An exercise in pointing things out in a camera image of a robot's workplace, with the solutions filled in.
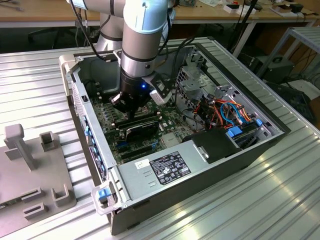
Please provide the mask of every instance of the blue latch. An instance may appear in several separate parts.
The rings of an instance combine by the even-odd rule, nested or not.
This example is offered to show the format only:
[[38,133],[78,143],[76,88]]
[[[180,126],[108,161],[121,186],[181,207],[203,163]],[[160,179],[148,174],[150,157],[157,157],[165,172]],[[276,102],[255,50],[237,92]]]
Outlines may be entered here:
[[98,191],[98,194],[100,203],[104,203],[112,193],[109,188],[103,188]]
[[84,130],[84,135],[88,136],[88,133],[89,133],[89,126],[86,126]]
[[229,136],[233,138],[234,136],[237,136],[239,134],[242,134],[241,129],[238,126],[230,127],[227,131]]
[[256,124],[260,127],[262,124],[264,124],[259,118],[255,120]]

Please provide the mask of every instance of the metal workbench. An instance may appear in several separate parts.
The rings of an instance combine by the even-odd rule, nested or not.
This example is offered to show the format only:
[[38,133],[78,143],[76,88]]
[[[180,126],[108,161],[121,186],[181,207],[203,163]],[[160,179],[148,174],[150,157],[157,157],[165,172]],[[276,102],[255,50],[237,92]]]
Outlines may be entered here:
[[[60,55],[90,49],[0,55],[1,137],[3,126],[13,122],[23,125],[26,138],[48,130],[58,133],[78,200],[75,207],[4,239],[320,239],[320,132],[217,42],[197,42],[292,132],[248,168],[117,236],[111,236],[107,218],[92,203],[93,181],[58,65]],[[226,81],[213,66],[208,71],[221,84]]]

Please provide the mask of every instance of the power supply label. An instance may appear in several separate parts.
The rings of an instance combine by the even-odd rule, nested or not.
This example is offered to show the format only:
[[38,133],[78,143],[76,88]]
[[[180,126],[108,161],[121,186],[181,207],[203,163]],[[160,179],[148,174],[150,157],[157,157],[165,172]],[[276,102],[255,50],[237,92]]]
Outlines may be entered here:
[[191,173],[178,151],[149,162],[161,185],[169,184]]

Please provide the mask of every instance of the blue wire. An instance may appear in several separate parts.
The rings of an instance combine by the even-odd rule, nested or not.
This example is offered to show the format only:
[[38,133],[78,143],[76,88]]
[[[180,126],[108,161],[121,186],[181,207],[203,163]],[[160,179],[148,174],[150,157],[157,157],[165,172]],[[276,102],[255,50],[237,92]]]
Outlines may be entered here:
[[226,120],[228,123],[231,123],[232,126],[235,126],[235,124],[234,124],[231,120],[227,119],[227,118],[225,117],[225,115],[224,115],[223,106],[224,106],[225,104],[230,105],[231,107],[233,107],[233,109],[235,110],[236,114],[237,114],[238,117],[241,119],[241,121],[244,122],[244,123],[247,123],[247,121],[240,115],[237,107],[236,107],[234,104],[230,103],[230,102],[226,102],[226,103],[222,104],[221,107],[220,107],[220,113],[221,113],[221,116],[222,116],[222,118],[223,118],[224,120]]
[[224,115],[224,111],[223,111],[223,106],[224,106],[224,104],[222,104],[221,105],[221,107],[220,107],[220,113],[221,113],[221,116],[222,116],[222,118],[224,119],[224,120],[226,120],[228,123],[231,123],[232,124],[232,126],[235,126],[235,124],[234,124],[234,122],[233,121],[231,121],[231,120],[229,120],[229,119],[227,119],[226,117],[225,117],[225,115]]

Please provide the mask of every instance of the metal shelf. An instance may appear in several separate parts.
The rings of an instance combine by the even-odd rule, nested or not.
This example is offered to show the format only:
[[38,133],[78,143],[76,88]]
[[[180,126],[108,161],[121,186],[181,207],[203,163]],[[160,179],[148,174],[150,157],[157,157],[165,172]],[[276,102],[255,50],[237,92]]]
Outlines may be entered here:
[[[291,45],[288,49],[286,54],[284,55],[288,58],[294,49],[297,47],[298,43],[301,42],[308,46],[310,49],[314,50],[318,54],[320,53],[320,27],[289,27],[280,41],[272,50],[271,54],[269,55],[268,59],[264,62],[258,73],[256,74],[259,78],[261,78],[268,68],[271,61],[275,58],[276,54],[280,51],[282,46],[287,42],[289,37],[294,37],[295,42]],[[314,70],[320,67],[320,63],[318,63],[313,70],[310,72],[312,73]]]

